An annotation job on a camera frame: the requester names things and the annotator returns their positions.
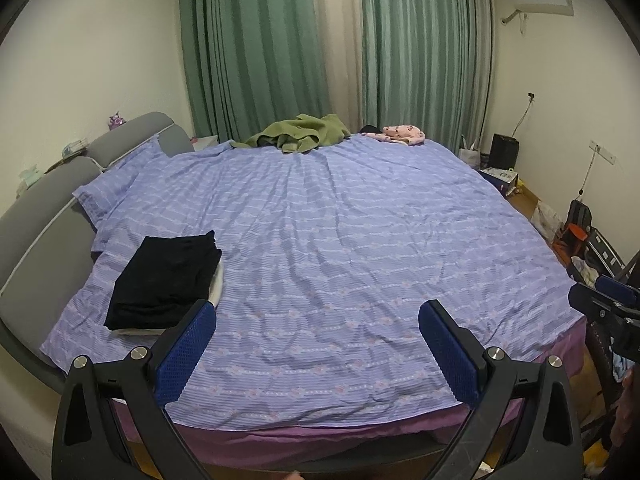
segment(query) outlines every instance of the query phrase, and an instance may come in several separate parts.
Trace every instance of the air conditioner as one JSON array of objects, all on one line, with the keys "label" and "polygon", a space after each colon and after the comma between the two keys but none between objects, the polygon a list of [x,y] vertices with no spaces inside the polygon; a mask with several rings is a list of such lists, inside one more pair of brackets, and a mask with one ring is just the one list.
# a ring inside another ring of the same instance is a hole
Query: air conditioner
[{"label": "air conditioner", "polygon": [[574,6],[571,0],[514,0],[514,4],[516,10],[520,12],[574,15]]}]

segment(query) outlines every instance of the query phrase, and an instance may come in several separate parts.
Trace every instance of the folded black clothing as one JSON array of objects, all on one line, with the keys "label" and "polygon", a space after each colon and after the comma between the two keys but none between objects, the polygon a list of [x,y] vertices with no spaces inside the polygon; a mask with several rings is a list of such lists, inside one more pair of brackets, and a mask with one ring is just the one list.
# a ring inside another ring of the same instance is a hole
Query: folded black clothing
[{"label": "folded black clothing", "polygon": [[381,134],[382,130],[379,127],[373,126],[372,124],[365,124],[361,127],[359,134]]},{"label": "folded black clothing", "polygon": [[104,325],[109,330],[177,325],[196,300],[209,297],[222,257],[214,235],[145,237],[116,280]]}]

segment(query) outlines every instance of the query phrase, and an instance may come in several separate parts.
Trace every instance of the green towel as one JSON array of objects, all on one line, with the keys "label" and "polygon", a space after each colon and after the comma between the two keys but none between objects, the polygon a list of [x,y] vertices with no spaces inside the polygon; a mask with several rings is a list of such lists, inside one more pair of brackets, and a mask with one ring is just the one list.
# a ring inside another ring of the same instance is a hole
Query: green towel
[{"label": "green towel", "polygon": [[234,148],[277,146],[282,153],[306,153],[319,146],[332,146],[351,134],[335,114],[322,119],[300,114],[289,121],[279,121],[245,142],[231,141]]}]

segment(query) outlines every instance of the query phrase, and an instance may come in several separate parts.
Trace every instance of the wall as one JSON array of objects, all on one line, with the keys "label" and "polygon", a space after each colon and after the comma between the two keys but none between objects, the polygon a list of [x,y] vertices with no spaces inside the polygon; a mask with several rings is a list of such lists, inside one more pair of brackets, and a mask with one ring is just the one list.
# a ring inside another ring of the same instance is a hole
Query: wall
[{"label": "wall", "polygon": [[0,214],[18,173],[46,170],[116,111],[162,111],[193,133],[178,0],[31,0],[0,45]]},{"label": "wall", "polygon": [[514,10],[496,0],[495,76],[483,151],[494,133],[519,128],[516,169],[541,200],[564,219],[593,152],[591,139],[618,158],[596,156],[584,202],[593,224],[623,260],[640,250],[640,56],[604,0],[573,0],[575,15],[530,14],[502,25]]}]

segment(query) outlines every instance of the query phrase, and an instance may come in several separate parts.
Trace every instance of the pillow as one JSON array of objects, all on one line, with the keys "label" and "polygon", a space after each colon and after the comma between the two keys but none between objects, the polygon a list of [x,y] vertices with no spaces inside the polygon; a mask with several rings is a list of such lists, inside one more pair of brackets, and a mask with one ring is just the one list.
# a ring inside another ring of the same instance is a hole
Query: pillow
[{"label": "pillow", "polygon": [[152,137],[85,186],[73,192],[96,229],[125,197],[140,171],[153,159],[166,155]]}]

